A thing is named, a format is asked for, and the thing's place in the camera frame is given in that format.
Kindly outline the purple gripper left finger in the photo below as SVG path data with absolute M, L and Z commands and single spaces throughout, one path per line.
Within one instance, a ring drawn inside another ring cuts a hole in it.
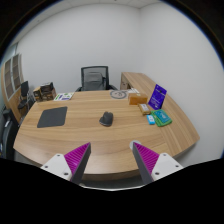
M 88 142 L 65 155 L 55 154 L 42 166 L 42 169 L 79 185 L 90 154 L 91 143 Z

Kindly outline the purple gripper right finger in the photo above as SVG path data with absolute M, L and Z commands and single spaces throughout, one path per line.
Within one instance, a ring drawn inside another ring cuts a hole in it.
M 169 154 L 158 154 L 138 141 L 132 141 L 130 148 L 144 184 L 152 183 L 183 168 Z

